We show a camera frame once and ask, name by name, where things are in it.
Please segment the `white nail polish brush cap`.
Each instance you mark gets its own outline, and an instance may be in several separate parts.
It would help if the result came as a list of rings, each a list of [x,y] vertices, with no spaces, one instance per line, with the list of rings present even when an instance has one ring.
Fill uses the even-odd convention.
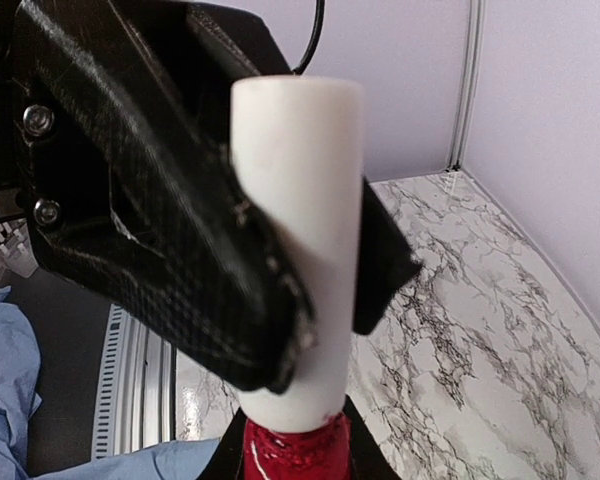
[[[288,390],[239,395],[245,415],[281,433],[323,427],[345,403],[363,189],[364,94],[352,81],[264,76],[231,90],[231,160],[268,216],[315,308]]]

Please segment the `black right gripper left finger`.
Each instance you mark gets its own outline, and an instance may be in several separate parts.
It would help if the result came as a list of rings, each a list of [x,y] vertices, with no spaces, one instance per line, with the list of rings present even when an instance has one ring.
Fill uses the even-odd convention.
[[[199,480],[242,480],[245,414],[238,408]]]

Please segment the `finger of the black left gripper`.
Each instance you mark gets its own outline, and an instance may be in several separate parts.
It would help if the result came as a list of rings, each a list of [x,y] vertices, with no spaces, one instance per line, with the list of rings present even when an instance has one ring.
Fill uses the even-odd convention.
[[[169,336],[370,333],[420,272],[363,172],[363,95],[236,8],[123,1],[142,65],[114,167],[151,232],[115,300]]]
[[[313,308],[229,150],[233,84],[288,69],[262,20],[203,3],[23,1],[12,51],[15,108],[56,117],[18,160],[28,204],[60,210],[34,225],[39,264],[238,389],[286,391]]]

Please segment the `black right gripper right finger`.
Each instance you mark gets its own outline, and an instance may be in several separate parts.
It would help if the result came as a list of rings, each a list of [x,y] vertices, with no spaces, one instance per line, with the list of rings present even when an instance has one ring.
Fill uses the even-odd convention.
[[[353,400],[346,396],[343,413],[350,423],[350,473],[354,480],[399,480]]]

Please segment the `red nail polish bottle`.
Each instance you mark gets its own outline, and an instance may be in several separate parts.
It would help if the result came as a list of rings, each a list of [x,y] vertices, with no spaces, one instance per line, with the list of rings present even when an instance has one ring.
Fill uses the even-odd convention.
[[[246,479],[349,480],[351,423],[344,413],[304,433],[280,433],[246,422],[243,472]]]

